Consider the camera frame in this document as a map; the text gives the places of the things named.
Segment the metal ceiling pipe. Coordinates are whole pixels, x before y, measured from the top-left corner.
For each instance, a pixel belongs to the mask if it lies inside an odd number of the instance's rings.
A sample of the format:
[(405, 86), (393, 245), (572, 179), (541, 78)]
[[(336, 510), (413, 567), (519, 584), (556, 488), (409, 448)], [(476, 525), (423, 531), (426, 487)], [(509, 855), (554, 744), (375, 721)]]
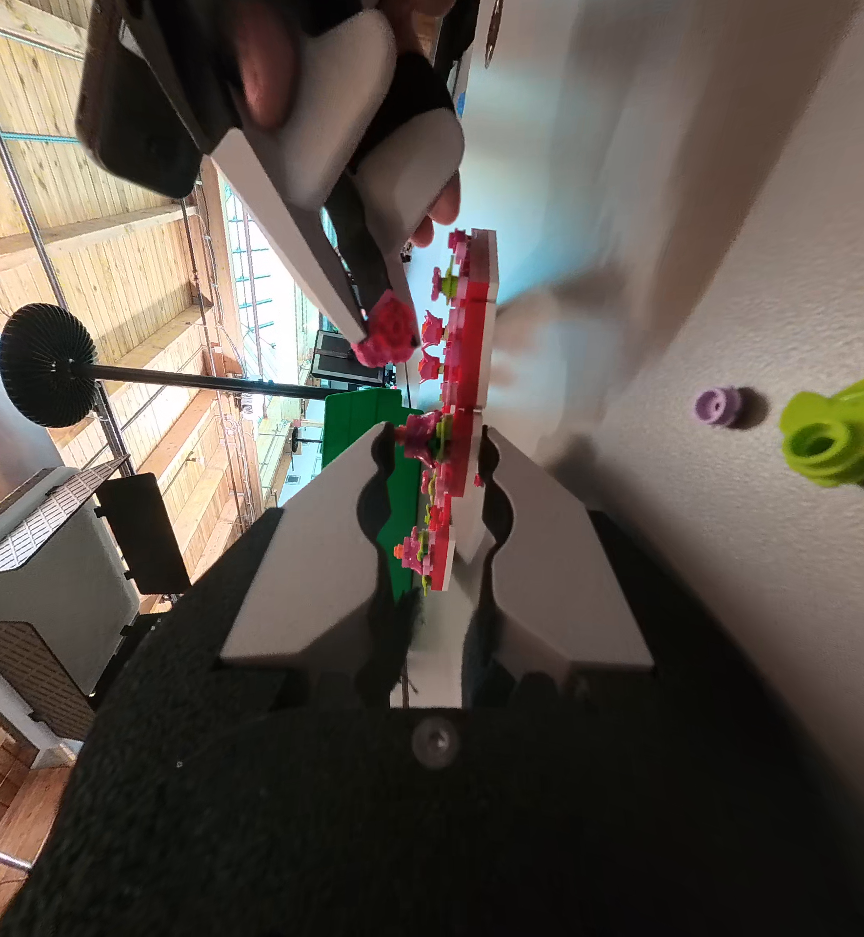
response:
[[(55, 271), (53, 262), (48, 253), (48, 249), (44, 244), (38, 220), (35, 216), (25, 188), (20, 181), (20, 177), (18, 175), (12, 155), (4, 139), (1, 125), (0, 161), (3, 165), (9, 187), (16, 199), (16, 202), (20, 208), (20, 213), (28, 228), (34, 251), (48, 279), (53, 297), (57, 304), (63, 307), (63, 309), (70, 310), (69, 303), (63, 292), (62, 284)], [(106, 387), (104, 383), (99, 380), (95, 380), (95, 412), (98, 416), (101, 427), (104, 430), (105, 439), (111, 454), (114, 457), (121, 458), (121, 464), (119, 466), (120, 474), (123, 477), (131, 477), (135, 473), (132, 456), (125, 445), (120, 425), (109, 402)]]

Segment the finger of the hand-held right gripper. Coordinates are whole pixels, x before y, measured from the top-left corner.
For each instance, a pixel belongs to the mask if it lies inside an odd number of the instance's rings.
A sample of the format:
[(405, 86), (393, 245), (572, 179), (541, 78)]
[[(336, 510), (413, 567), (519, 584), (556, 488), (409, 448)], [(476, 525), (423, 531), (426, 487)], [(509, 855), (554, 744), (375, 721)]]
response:
[(328, 196), (324, 210), (332, 223), (336, 252), (347, 274), (361, 324), (367, 338), (366, 319), (380, 296), (391, 288), (403, 301), (414, 305), (397, 249), (385, 253), (368, 226), (367, 211), (353, 177), (341, 175)]
[(364, 341), (364, 313), (319, 213), (283, 201), (241, 129), (228, 130), (211, 159), (306, 297), (350, 345)]

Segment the lilac round lego stud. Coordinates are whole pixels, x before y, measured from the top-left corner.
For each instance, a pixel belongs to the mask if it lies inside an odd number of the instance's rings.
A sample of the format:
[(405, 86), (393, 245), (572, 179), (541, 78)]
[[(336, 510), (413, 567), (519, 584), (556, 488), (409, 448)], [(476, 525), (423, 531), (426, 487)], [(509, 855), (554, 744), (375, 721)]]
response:
[(739, 419), (743, 408), (742, 392), (733, 386), (718, 386), (700, 392), (694, 400), (692, 413), (702, 425), (730, 428)]

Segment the large black ribbed disc on pole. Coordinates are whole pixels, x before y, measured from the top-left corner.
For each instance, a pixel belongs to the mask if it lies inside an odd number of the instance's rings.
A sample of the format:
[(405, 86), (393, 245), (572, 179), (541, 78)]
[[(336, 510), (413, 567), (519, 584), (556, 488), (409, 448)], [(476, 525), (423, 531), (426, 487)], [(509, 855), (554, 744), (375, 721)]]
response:
[(95, 342), (79, 319), (60, 306), (19, 308), (0, 334), (0, 375), (9, 400), (42, 428), (68, 428), (98, 401), (98, 382), (278, 396), (325, 401), (334, 388), (246, 378), (101, 365)]

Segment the grey ceiling unit with grilles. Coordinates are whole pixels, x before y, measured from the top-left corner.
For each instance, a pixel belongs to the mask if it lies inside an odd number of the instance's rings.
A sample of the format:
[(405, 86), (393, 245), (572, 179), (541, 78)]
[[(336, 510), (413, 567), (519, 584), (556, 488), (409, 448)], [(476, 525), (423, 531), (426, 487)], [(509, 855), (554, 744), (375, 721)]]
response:
[(89, 732), (140, 609), (96, 514), (125, 462), (43, 469), (0, 502), (0, 726), (55, 765)]

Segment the dark pink lego flower piece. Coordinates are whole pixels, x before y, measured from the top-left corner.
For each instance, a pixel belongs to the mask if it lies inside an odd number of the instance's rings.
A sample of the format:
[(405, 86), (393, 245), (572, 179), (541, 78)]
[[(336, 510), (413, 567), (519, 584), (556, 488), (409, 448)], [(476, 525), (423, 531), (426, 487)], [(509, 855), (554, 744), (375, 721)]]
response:
[(365, 367), (405, 364), (421, 345), (413, 307), (391, 288), (370, 309), (366, 329), (367, 338), (352, 346), (356, 359)]

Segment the black flat panel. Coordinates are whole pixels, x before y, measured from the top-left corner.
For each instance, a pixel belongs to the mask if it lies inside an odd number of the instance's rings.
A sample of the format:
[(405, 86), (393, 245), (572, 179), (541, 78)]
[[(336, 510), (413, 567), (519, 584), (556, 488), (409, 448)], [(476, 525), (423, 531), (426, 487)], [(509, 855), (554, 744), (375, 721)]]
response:
[(96, 491), (98, 516), (113, 534), (126, 578), (143, 595), (180, 595), (191, 586), (157, 477), (137, 474), (105, 481)]

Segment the red lego section with heart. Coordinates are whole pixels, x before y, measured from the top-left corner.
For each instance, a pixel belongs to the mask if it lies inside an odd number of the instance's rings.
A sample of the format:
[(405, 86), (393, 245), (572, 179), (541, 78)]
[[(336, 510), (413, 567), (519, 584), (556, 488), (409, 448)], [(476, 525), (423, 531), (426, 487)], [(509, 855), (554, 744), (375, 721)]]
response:
[(448, 319), (427, 312), (422, 324), (421, 381), (438, 380), (440, 406), (411, 415), (395, 429), (407, 458), (422, 463), (426, 506), (393, 554), (421, 581), (424, 594), (449, 587), (457, 535), (452, 510), (473, 487), (487, 403), (499, 287), (497, 234), (490, 228), (449, 234), (451, 258), (433, 275), (433, 301), (446, 299)]

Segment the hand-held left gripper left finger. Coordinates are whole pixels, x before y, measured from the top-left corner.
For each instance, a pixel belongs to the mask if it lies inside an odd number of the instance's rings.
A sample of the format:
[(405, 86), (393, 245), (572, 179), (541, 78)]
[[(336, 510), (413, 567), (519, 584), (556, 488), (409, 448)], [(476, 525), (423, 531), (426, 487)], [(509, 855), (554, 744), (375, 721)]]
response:
[(402, 629), (379, 535), (394, 468), (394, 426), (379, 423), (286, 502), (222, 663), (296, 673), (311, 688), (344, 677), (367, 707), (390, 706)]

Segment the green ribbed plastic panel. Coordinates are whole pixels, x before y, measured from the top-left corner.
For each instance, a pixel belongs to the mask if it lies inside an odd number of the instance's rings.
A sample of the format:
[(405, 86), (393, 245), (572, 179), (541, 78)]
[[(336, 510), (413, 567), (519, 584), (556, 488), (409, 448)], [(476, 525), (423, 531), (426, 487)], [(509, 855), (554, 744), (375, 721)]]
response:
[[(374, 425), (391, 423), (401, 427), (410, 415), (420, 414), (418, 409), (402, 404), (402, 393), (394, 389), (338, 393), (324, 404), (323, 469)], [(396, 600), (413, 588), (412, 570), (402, 567), (393, 550), (402, 544), (416, 524), (421, 474), (421, 463), (407, 458), (402, 449), (397, 448), (394, 472), (388, 479), (391, 515), (378, 537), (388, 557), (392, 594)]]

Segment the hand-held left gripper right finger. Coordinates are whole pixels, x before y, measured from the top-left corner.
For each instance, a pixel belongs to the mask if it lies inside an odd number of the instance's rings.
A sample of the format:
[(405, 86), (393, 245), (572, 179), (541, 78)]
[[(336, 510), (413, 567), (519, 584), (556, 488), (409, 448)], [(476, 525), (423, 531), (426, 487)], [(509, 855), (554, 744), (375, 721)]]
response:
[(468, 627), (468, 704), (501, 707), (535, 675), (562, 697), (655, 662), (585, 504), (483, 429), (482, 521), (494, 542)]

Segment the person's right hand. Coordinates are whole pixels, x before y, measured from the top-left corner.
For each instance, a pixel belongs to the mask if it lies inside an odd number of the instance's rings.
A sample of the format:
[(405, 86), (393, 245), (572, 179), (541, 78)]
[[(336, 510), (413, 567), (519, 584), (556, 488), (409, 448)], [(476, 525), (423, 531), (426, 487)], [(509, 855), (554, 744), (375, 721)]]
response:
[[(453, 6), (453, 1), (379, 2), (394, 35), (397, 59), (423, 60), (415, 18), (439, 19)], [(298, 83), (295, 28), (274, 2), (236, 2), (229, 31), (249, 115), (263, 129), (282, 127), (294, 107)]]

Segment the green lego leaf piece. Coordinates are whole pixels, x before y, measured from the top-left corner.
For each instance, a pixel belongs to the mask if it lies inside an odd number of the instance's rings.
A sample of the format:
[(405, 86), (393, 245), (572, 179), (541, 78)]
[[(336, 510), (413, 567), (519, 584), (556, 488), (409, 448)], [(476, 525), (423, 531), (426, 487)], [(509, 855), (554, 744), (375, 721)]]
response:
[(864, 379), (832, 396), (795, 394), (778, 425), (792, 471), (821, 487), (864, 484)]

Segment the dark computer monitor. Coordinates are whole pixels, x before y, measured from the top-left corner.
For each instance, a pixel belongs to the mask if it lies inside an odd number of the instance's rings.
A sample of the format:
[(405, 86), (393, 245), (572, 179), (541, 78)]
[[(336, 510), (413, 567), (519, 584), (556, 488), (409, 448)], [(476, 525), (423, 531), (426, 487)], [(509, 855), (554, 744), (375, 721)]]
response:
[(363, 365), (342, 334), (324, 330), (317, 332), (311, 376), (321, 381), (357, 387), (383, 388), (388, 383), (385, 366)]

